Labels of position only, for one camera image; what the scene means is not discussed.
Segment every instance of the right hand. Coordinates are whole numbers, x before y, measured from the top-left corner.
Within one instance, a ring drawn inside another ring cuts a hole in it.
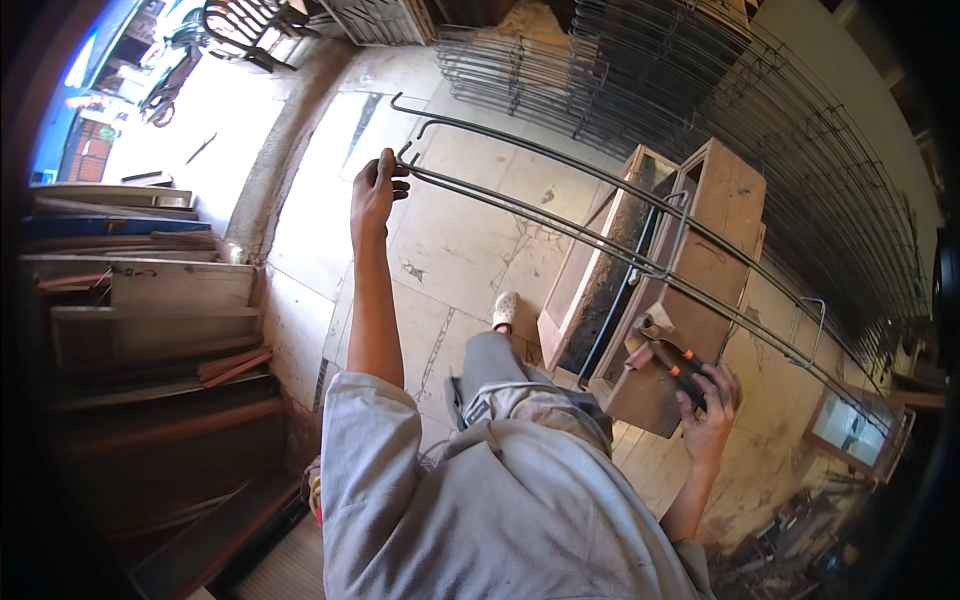
[[[740,386],[740,379],[723,361],[716,367],[704,365],[704,372],[710,376],[709,379],[700,374],[693,374],[690,379],[704,393],[707,418],[696,418],[693,402],[685,392],[677,392],[677,402],[680,403],[684,445],[690,455],[691,470],[716,477],[720,471],[720,456],[733,429],[736,407],[743,397],[743,388]]]
[[[384,148],[353,180],[350,204],[350,237],[353,250],[371,239],[387,239],[387,219],[394,200],[407,197],[410,184],[394,178],[407,177],[410,171],[396,166],[394,151]]]

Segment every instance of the person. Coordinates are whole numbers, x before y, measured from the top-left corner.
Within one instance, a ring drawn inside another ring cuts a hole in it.
[[[433,468],[420,463],[387,262],[387,218],[408,174],[385,149],[353,185],[353,327],[319,458],[326,596],[713,598],[693,538],[741,395],[723,363],[694,377],[704,420],[677,394],[690,469],[657,523],[611,461],[603,417],[513,356],[516,295],[501,296],[494,330],[468,342],[449,386],[463,430]]]

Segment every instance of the wire mesh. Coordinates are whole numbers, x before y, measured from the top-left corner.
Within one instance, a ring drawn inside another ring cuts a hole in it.
[[[643,144],[682,162],[720,139],[767,181],[764,255],[827,301],[861,359],[888,362],[926,319],[912,215],[865,136],[725,3],[578,0],[565,47],[445,27],[436,51],[455,98],[613,156]]]

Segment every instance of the gray pants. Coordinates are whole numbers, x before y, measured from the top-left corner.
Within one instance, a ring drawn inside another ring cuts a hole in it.
[[[514,354],[510,340],[502,333],[486,331],[470,338],[464,357],[463,376],[449,377],[445,385],[446,408],[450,419],[457,425],[457,431],[467,429],[462,409],[476,396],[480,388],[490,383],[515,381],[553,385],[543,373],[520,362]],[[600,409],[593,394],[557,389],[563,392],[574,406],[596,420],[604,435],[613,441],[613,420]]]

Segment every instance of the gray shirt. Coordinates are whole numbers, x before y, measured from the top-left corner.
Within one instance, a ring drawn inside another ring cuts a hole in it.
[[[321,445],[329,598],[713,598],[703,547],[671,544],[582,437],[481,420],[425,470],[420,435],[398,387],[349,372],[331,382]]]

